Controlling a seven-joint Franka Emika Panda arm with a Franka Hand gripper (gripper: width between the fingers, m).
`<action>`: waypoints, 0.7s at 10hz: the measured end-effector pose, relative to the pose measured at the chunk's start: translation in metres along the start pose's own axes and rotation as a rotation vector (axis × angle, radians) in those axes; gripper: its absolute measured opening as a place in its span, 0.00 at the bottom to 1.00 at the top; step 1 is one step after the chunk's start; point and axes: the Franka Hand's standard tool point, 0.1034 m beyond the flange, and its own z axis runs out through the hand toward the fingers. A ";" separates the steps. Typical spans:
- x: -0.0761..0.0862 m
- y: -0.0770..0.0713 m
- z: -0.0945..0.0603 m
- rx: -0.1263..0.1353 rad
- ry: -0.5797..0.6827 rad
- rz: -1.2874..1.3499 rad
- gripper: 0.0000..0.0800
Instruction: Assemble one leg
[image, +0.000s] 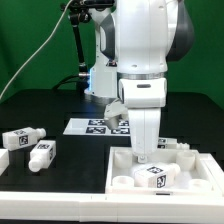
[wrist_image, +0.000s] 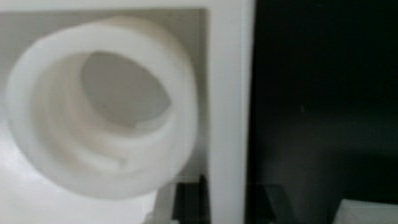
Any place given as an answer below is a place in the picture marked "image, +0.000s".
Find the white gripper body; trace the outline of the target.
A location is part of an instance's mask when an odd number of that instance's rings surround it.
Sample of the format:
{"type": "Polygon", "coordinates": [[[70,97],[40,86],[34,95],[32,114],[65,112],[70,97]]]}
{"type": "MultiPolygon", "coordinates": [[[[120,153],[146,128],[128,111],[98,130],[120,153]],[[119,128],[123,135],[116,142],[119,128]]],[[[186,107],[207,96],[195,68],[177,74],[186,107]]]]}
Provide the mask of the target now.
{"type": "Polygon", "coordinates": [[[128,117],[132,152],[138,157],[148,157],[157,149],[161,109],[129,109],[128,117]]]}

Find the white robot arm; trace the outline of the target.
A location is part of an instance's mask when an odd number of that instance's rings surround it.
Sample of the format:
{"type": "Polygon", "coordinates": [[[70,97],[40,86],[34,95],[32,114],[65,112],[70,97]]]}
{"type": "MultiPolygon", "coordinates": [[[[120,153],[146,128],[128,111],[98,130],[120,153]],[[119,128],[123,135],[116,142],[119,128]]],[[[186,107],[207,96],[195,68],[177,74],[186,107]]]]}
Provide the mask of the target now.
{"type": "Polygon", "coordinates": [[[193,45],[185,0],[115,0],[114,11],[90,14],[96,62],[85,97],[106,105],[109,128],[117,128],[120,118],[129,121],[132,153],[144,163],[157,149],[167,64],[193,45]]]}

